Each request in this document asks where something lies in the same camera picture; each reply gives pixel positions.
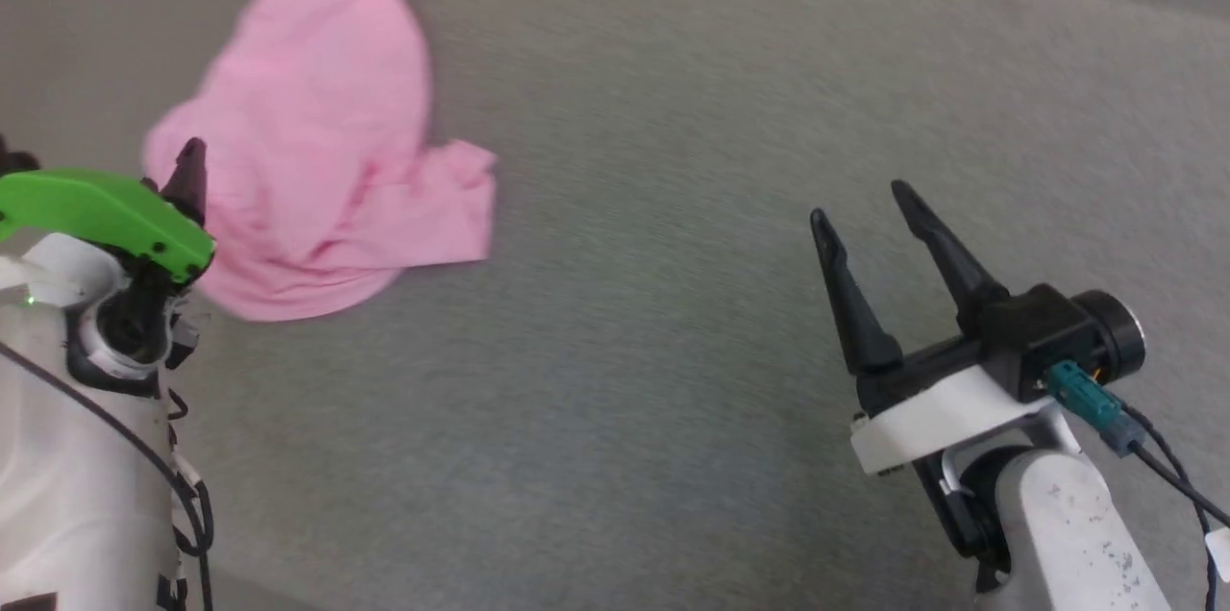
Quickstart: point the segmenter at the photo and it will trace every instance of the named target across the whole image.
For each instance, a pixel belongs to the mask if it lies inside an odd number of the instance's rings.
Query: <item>black cable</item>
[[[167,414],[169,422],[178,422],[188,416],[188,402],[184,402],[180,393],[175,392],[172,388],[166,388],[166,393],[171,397],[171,402],[175,402],[176,411],[171,411]]]
[[[43,369],[43,366],[39,366],[38,363],[31,361],[30,358],[22,357],[20,353],[16,352],[16,349],[12,349],[11,347],[9,347],[9,344],[2,343],[2,341],[0,341],[0,357],[7,358],[9,361],[16,363],[17,366],[26,370],[32,376],[37,377],[38,380],[43,380],[44,384],[48,384],[53,388],[57,388],[62,393],[66,395],[68,397],[70,397],[70,400],[77,402],[77,404],[86,408],[91,414],[101,419],[102,423],[114,429],[117,434],[123,436],[124,440],[127,440],[133,447],[137,449],[137,452],[140,452],[141,456],[145,457],[145,460],[148,460],[149,463],[153,465],[154,468],[157,470],[160,475],[162,475],[162,478],[166,479],[166,483],[171,484],[171,491],[173,491],[175,494],[180,498],[180,504],[183,507],[184,514],[188,515],[188,524],[192,527],[193,538],[197,540],[197,545],[189,546],[189,548],[197,551],[198,553],[196,554],[189,553],[189,556],[194,556],[200,566],[202,605],[204,606],[204,611],[213,611],[214,596],[213,596],[213,589],[209,585],[209,562],[208,558],[205,557],[205,550],[208,548],[208,546],[203,546],[205,543],[205,536],[204,536],[205,532],[204,529],[202,527],[200,516],[197,514],[197,509],[192,507],[193,493],[191,489],[184,488],[183,481],[180,478],[178,475],[175,473],[175,470],[172,470],[171,466],[167,465],[165,460],[162,460],[156,452],[154,452],[154,449],[146,445],[145,441],[140,439],[140,436],[134,434],[132,429],[124,425],[123,422],[112,416],[109,411],[103,409],[101,406],[98,406],[96,401],[92,401],[89,397],[86,397],[84,393],[81,393],[81,391],[79,391],[79,388],[70,386],[70,384],[64,382],[64,380],[57,379],[55,375],[52,374],[52,371]]]
[[[197,498],[200,499],[200,520],[204,527],[204,550],[208,552],[214,546],[214,507],[209,500],[209,489],[205,482],[197,483]]]
[[[1184,484],[1183,479],[1180,479],[1178,476],[1167,470],[1165,465],[1154,457],[1149,450],[1145,450],[1138,441],[1132,444],[1132,452],[1135,454],[1135,456],[1139,457],[1146,467],[1150,467],[1150,470],[1155,471],[1157,476],[1166,479],[1166,483],[1175,487],[1178,493],[1182,493],[1188,498],[1188,500],[1203,508],[1209,515],[1213,515],[1214,520],[1230,527],[1230,515],[1226,515],[1224,510],[1214,505],[1213,502],[1205,498],[1203,493],[1196,491],[1192,484]]]
[[[1177,476],[1183,483],[1191,486],[1192,479],[1187,476],[1187,470],[1186,467],[1183,467],[1183,462],[1181,461],[1181,459],[1178,459],[1177,455],[1175,455],[1175,451],[1170,447],[1170,443],[1166,441],[1165,436],[1161,435],[1161,432],[1159,432],[1157,428],[1154,427],[1153,422],[1150,422],[1150,419],[1145,417],[1141,413],[1141,411],[1128,404],[1128,402],[1123,403],[1123,411],[1124,414],[1127,414],[1128,417],[1137,419],[1137,423],[1145,429],[1146,434],[1149,434],[1151,439],[1154,439],[1154,441],[1157,444],[1157,449],[1161,450],[1161,454],[1164,454],[1164,456],[1166,456],[1166,460],[1170,462],[1170,466],[1175,468],[1175,476]],[[1213,531],[1213,527],[1209,526],[1209,515],[1199,505],[1193,504],[1193,507],[1196,508],[1196,519],[1200,521],[1200,532],[1203,532],[1203,535],[1207,537],[1209,532]],[[1213,559],[1213,552],[1209,551],[1207,543],[1204,546],[1204,557],[1205,557],[1204,577],[1205,577],[1205,583],[1208,585],[1208,591],[1204,593],[1204,611],[1216,611],[1218,563],[1216,561]]]

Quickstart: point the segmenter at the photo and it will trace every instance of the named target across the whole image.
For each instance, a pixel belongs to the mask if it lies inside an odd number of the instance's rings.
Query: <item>gray fabric surface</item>
[[[807,230],[829,209],[907,347],[951,334],[897,177],[1009,286],[1132,301],[1151,357],[1121,391],[1230,499],[1230,25],[1111,0],[408,2],[435,133],[501,156],[492,259],[328,318],[215,318],[177,374],[215,564],[322,611],[963,605],[972,566],[913,477],[850,454]],[[58,68],[109,112],[44,112],[18,144],[105,133],[130,164],[225,32],[116,28],[140,47]],[[102,85],[121,69],[138,93]],[[1191,509],[1081,436],[1196,607]]]

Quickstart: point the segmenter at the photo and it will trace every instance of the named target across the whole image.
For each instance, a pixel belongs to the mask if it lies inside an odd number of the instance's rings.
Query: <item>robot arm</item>
[[[181,551],[210,607],[208,492],[176,454],[159,375],[187,339],[176,301],[213,256],[203,152],[188,143],[161,194],[85,170],[0,175],[0,238],[55,231],[0,262],[0,286],[25,285],[0,305],[0,609],[180,611]]]
[[[1069,299],[1037,285],[1011,295],[908,183],[892,188],[957,304],[961,334],[902,353],[825,213],[812,214],[862,407],[851,445],[863,470],[914,467],[953,548],[978,561],[975,607],[1168,609],[1061,409],[1098,428],[1121,456],[1140,445],[1140,424],[1123,422],[1100,387],[1143,365],[1139,323],[1107,293]]]

